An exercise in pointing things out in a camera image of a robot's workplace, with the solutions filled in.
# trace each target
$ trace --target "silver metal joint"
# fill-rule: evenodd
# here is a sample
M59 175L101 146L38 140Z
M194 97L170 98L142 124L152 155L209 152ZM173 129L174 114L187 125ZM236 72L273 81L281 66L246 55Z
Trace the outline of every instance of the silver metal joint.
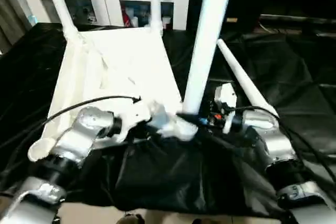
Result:
M81 166L97 138L105 137L114 124L113 113L95 107L82 109L72 126L57 140L51 153Z

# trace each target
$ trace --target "black cloth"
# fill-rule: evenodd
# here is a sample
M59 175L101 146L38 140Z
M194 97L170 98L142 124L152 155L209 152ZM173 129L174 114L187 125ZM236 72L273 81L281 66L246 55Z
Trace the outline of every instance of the black cloth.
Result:
M336 151L335 40L237 34L223 35L223 38L281 118L331 159ZM183 96L194 34L170 31L164 34L163 41ZM0 58L0 175L6 178L5 184L0 181L2 191L13 191L27 175L27 149L41 132L19 151L15 166L8 172L4 170L6 162L24 137L13 139L13 136L47 116L65 46L60 25L38 24ZM223 56L216 51L203 108L212 99L216 86L225 82L233 83L238 105L249 105ZM307 159L314 162L307 148L295 141L307 152ZM207 141L206 136L197 135L188 143L154 137L151 141L113 147L96 154L100 157L72 185L68 201L114 205L122 210L274 214L275 208L269 202L261 202L266 210L253 206L254 200L249 200L247 195L253 193L245 188L240 162L229 151ZM316 172L323 175L321 167ZM270 200L275 198L272 192L268 196Z

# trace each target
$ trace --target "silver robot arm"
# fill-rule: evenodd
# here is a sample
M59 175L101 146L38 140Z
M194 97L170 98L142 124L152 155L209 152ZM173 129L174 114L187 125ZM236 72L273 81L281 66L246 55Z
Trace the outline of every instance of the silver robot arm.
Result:
M235 93L231 91L232 87L226 84L216 90L215 102L223 113L222 104L235 106ZM255 150L257 163L274 187L278 205L288 210L298 224L336 223L335 202L303 168L290 139L281 132L274 116L258 110L232 111L224 116L224 122L224 134L241 132L246 135L247 131L253 131L248 141Z
M66 186L78 175L96 139L121 130L115 122L111 112L94 107L82 109L49 155L39 161L36 174L24 181L0 223L53 223L66 198Z

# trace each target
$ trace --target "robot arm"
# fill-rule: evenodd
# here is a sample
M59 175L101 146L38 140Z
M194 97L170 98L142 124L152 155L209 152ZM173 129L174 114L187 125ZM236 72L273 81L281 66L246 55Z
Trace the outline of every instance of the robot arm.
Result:
M53 146L42 139L29 149L28 155L36 161L34 173L17 191L0 224L52 223L66 198L68 185L79 175L90 152L97 149L96 143L107 138L113 145L122 144L128 131L143 121L157 128L163 136L177 136L183 141L190 140L197 131L195 125L167 114L164 106L155 102L139 101L117 116L86 107Z
M277 193L278 205L291 212L299 224L336 223L335 203L312 180L277 119L257 110L225 113L224 103L235 106L234 91L224 84L216 94L215 102L224 118L223 133L249 136L249 146L254 148L257 163Z
M24 181L0 223L52 223L67 186L78 176L95 140L120 132L117 120L111 112L82 109L49 155L36 163L33 176Z

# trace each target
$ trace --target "black tablecloth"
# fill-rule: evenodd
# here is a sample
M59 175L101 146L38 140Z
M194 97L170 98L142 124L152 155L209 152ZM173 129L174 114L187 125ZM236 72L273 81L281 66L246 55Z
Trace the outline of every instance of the black tablecloth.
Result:
M281 118L304 136L315 148L329 156L336 152L336 43L320 37L285 35L223 36ZM176 82L184 95L193 51L194 34L170 31L163 41ZM5 170L11 153L24 136L13 139L28 126L47 116L58 77L66 41L61 26L38 24L6 55L0 58L0 173L6 177L2 191L11 192L27 175L28 146L19 151L16 165ZM247 98L216 52L204 103L216 86L232 82L238 105L249 105ZM297 145L314 163L313 156L298 140ZM319 166L315 170L326 176ZM230 152L198 136L190 143L176 139L114 147L102 152L87 175L76 182L68 201L116 207L161 209L201 214L250 215L252 211L275 214L274 194L253 175L247 189L241 178L242 165Z

